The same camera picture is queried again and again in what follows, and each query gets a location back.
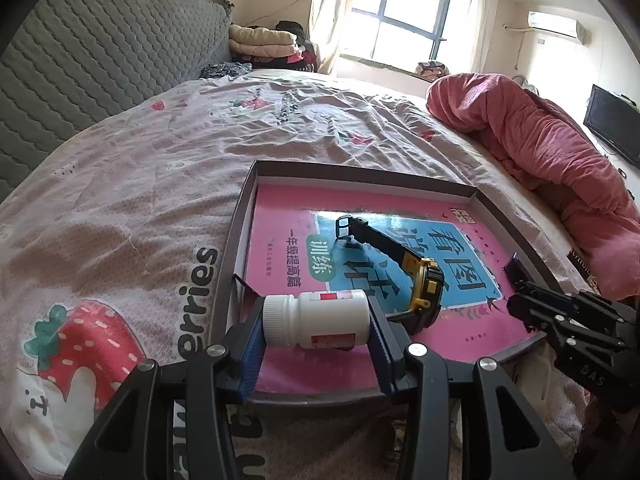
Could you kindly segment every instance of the black watch strap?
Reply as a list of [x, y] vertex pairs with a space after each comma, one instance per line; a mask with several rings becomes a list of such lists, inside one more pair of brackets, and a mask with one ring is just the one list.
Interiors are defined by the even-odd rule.
[[361, 244], [370, 244], [385, 253], [412, 279], [415, 279], [418, 263], [422, 259], [415, 251], [374, 229], [362, 218], [351, 215], [341, 216], [335, 221], [335, 237], [345, 238], [350, 235]]

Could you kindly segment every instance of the window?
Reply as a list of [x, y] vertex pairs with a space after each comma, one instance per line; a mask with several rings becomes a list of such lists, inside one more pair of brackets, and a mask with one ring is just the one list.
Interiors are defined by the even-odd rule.
[[438, 59], [451, 2], [353, 0], [342, 52], [413, 72], [418, 62]]

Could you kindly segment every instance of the air conditioner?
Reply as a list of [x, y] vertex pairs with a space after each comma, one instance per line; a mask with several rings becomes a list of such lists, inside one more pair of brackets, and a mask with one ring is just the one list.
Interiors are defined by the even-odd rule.
[[531, 11], [529, 12], [529, 27], [552, 32], [560, 37], [572, 38], [581, 44], [584, 44], [586, 40], [586, 30], [579, 21], [556, 14]]

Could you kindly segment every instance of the ribbed bottle cap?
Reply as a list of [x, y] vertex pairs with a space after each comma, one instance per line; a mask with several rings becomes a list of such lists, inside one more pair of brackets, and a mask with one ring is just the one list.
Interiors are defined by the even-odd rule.
[[262, 308], [262, 330], [267, 346], [287, 346], [282, 309], [288, 296], [267, 296]]

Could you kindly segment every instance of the pink book cover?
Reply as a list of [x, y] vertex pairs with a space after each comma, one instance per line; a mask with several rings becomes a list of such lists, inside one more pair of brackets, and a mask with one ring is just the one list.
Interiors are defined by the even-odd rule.
[[[394, 261], [353, 238], [336, 240], [335, 220], [359, 216], [445, 275], [442, 310], [412, 339], [442, 357], [473, 362], [532, 335], [511, 317], [507, 254], [464, 206], [333, 189], [258, 186], [245, 279], [261, 296], [360, 288], [386, 313], [405, 310], [412, 280]], [[377, 386], [366, 346], [267, 348], [257, 391], [319, 394]]]

